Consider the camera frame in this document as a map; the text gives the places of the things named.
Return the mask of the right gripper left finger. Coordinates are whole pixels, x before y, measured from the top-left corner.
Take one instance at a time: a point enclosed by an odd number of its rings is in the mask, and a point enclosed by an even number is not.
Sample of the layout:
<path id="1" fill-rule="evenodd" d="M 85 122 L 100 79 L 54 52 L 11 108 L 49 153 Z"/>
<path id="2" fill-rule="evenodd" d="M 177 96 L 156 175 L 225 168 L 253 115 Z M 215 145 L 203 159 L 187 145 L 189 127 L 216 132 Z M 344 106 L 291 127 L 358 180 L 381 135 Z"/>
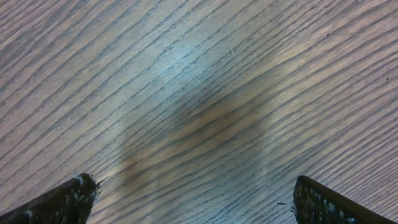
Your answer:
<path id="1" fill-rule="evenodd" d="M 91 175 L 79 174 L 1 215 L 1 224 L 85 224 L 100 185 Z"/>

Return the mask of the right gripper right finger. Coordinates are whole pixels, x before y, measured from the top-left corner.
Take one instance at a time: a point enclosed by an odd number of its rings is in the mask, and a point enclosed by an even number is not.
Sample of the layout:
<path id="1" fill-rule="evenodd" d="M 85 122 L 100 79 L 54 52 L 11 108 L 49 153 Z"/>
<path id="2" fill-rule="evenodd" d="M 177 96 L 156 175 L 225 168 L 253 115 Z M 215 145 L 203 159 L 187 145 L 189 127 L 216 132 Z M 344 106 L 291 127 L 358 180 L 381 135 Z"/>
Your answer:
<path id="1" fill-rule="evenodd" d="M 297 178 L 293 201 L 298 224 L 395 224 L 305 175 Z"/>

